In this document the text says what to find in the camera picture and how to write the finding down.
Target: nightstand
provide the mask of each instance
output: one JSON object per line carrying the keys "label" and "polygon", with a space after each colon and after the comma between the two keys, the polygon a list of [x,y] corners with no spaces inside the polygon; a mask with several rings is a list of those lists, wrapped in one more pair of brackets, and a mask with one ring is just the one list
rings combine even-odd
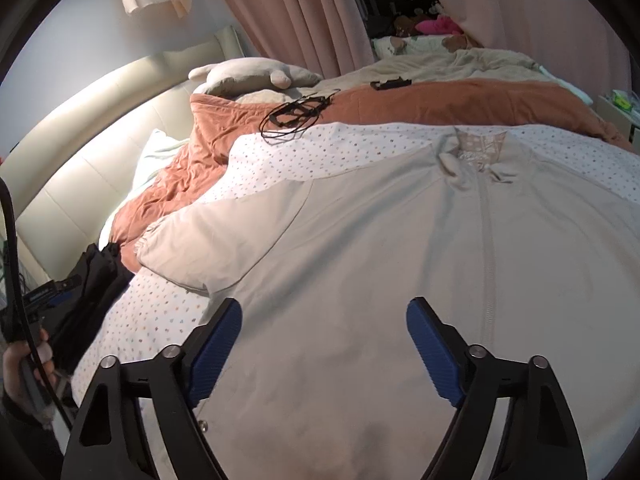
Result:
{"label": "nightstand", "polygon": [[596,113],[605,121],[612,123],[618,131],[633,144],[640,153],[640,120],[622,111],[609,99],[599,96],[596,101]]}

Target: green object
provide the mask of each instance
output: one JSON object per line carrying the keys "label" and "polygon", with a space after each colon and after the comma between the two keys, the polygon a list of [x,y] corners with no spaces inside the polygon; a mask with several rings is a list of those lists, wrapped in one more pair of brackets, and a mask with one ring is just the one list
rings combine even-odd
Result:
{"label": "green object", "polygon": [[624,92],[620,90],[614,90],[611,93],[611,101],[621,110],[625,112],[630,112],[633,108],[633,105],[629,102]]}

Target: cream leather headboard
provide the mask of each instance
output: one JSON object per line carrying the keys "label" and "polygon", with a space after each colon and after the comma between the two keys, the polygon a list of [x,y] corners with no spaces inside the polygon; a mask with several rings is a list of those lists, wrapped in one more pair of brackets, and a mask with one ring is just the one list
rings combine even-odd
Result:
{"label": "cream leather headboard", "polygon": [[207,43],[139,59],[78,92],[21,140],[0,176],[14,202],[21,263],[37,283],[68,275],[97,241],[154,128],[189,136],[189,70],[242,56],[229,26]]}

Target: rust-colored blanket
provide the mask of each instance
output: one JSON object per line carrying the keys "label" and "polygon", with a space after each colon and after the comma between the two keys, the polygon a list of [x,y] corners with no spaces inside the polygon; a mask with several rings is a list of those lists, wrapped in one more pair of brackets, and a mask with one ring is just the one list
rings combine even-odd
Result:
{"label": "rust-colored blanket", "polygon": [[[194,202],[225,173],[229,150],[258,125],[273,104],[237,104],[219,97],[191,96],[194,127],[190,141],[142,194],[126,203],[111,227],[122,261],[140,269],[133,247],[151,222]],[[580,99],[553,83],[466,79],[423,82],[375,91],[369,85],[336,94],[319,123],[347,124],[548,124],[599,137],[633,151],[610,123]]]}

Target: pink plush toy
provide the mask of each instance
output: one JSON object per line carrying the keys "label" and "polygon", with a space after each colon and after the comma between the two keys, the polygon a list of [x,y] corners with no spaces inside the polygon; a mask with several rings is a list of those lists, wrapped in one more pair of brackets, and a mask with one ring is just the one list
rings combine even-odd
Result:
{"label": "pink plush toy", "polygon": [[437,20],[424,20],[418,23],[415,29],[425,35],[433,34],[436,36],[465,33],[449,16],[443,16],[442,14],[438,16]]}

